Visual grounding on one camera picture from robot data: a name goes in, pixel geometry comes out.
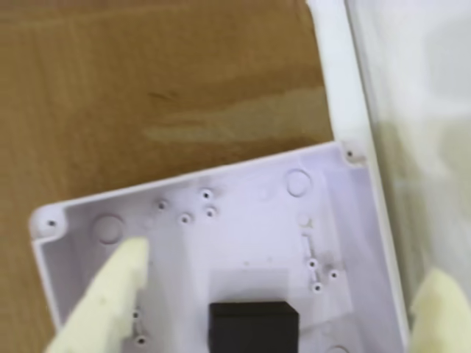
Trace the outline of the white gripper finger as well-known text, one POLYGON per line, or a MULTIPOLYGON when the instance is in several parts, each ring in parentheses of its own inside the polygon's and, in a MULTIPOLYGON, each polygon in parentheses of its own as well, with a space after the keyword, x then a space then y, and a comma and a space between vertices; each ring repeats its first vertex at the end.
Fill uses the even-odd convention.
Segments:
POLYGON ((46 352, 120 352, 132 335, 138 293, 147 286, 149 241, 125 240, 89 284, 46 352))
POLYGON ((429 271, 412 302, 410 352, 470 351, 470 303, 446 272, 429 271))

